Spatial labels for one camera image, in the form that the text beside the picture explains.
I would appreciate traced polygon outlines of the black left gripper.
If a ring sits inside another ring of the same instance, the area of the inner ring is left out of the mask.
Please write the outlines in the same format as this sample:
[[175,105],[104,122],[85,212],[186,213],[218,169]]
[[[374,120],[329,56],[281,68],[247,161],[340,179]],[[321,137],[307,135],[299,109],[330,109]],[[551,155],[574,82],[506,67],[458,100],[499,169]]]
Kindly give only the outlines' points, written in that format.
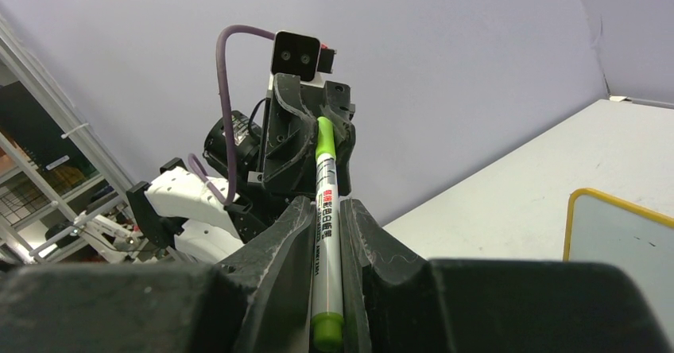
[[[299,76],[278,73],[273,77],[262,186],[275,195],[315,195],[317,121],[303,97],[305,92]],[[352,193],[350,162],[356,145],[356,130],[352,123],[354,113],[351,87],[327,81],[323,87],[320,115],[328,118],[333,125],[341,196]]]

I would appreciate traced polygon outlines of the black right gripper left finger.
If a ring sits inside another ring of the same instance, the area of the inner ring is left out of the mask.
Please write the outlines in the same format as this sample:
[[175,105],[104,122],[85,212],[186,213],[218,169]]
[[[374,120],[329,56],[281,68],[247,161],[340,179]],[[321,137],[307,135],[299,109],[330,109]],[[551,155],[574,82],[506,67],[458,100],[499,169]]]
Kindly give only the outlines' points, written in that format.
[[277,221],[224,259],[217,330],[226,352],[308,352],[315,208],[297,197]]

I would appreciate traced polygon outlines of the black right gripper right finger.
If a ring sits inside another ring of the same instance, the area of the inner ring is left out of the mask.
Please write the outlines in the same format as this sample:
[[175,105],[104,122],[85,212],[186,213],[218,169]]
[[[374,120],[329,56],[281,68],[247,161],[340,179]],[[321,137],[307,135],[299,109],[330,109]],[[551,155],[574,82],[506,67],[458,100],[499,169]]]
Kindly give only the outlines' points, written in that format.
[[344,352],[414,350],[424,329],[413,285],[425,260],[385,231],[360,200],[340,203]]

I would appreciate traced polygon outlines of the green white marker pen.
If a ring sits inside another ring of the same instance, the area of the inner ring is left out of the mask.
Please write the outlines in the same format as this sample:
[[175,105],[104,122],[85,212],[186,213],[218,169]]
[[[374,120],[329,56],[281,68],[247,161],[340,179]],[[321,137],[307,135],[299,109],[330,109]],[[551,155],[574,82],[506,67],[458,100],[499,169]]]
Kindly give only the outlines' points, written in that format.
[[321,352],[343,344],[343,283],[339,231],[339,189],[334,127],[318,118],[316,144],[316,231],[312,278],[312,343]]

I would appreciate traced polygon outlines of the yellow framed whiteboard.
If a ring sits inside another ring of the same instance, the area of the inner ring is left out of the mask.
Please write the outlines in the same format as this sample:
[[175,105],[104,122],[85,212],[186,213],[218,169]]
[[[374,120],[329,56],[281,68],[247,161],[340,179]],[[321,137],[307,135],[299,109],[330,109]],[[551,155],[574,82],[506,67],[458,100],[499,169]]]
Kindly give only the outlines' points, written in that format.
[[673,218],[594,188],[567,204],[563,260],[618,267],[645,296],[673,341]]

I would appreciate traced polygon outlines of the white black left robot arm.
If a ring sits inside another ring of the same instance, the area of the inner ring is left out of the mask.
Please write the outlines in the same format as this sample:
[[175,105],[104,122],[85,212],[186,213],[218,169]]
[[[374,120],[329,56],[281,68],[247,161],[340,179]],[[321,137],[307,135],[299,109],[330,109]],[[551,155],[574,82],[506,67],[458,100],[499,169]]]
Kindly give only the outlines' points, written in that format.
[[279,74],[260,107],[262,124],[233,111],[206,136],[203,162],[217,176],[205,175],[200,161],[176,158],[128,191],[138,226],[153,244],[218,262],[301,198],[316,206],[319,235],[331,236],[339,200],[351,192],[351,88]]

